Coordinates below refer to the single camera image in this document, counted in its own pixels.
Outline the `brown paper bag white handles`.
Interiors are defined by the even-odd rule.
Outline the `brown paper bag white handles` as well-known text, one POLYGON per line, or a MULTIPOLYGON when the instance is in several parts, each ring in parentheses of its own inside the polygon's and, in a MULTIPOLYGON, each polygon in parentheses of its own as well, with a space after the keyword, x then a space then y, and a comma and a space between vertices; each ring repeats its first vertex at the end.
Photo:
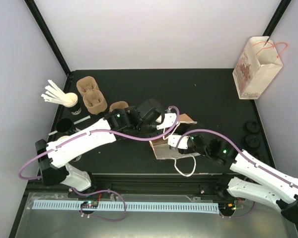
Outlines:
POLYGON ((160 139, 149 142, 155 158, 157 160, 172 160, 174 162, 174 168, 184 177, 190 177, 194 174, 197 165, 196 157, 200 154, 194 151, 190 137, 187 135, 181 138, 181 135, 190 126, 196 124, 197 122, 192 120, 188 115, 181 114, 172 132, 160 139), (177 161, 184 158, 193 159, 193 168, 188 174, 183 173, 177 167, 177 161))

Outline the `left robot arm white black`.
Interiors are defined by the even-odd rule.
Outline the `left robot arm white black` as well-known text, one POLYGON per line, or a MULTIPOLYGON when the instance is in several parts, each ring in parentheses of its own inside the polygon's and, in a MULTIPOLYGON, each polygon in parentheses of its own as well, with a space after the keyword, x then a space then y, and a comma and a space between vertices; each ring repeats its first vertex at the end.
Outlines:
POLYGON ((126 102, 113 103, 109 113, 91 126, 71 132, 37 150, 39 154, 47 152, 39 160, 43 184, 67 185, 91 198, 97 191, 91 174, 75 168, 70 161, 97 147, 118 141, 120 136, 115 135, 116 131, 136 138, 155 138, 172 127, 176 119, 175 113, 166 111, 155 99, 149 99, 138 107, 129 106, 126 102))

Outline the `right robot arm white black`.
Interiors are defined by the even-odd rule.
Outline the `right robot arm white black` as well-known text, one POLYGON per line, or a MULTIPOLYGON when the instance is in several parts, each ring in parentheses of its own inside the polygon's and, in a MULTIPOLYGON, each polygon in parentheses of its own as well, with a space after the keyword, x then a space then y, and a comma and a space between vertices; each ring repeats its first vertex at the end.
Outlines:
POLYGON ((298 178, 261 162, 246 150, 240 150, 228 137, 209 129, 171 135, 168 145, 180 148, 182 154, 199 153, 250 179, 221 176, 216 185, 218 198, 227 200, 232 196, 264 204, 298 225, 298 178))

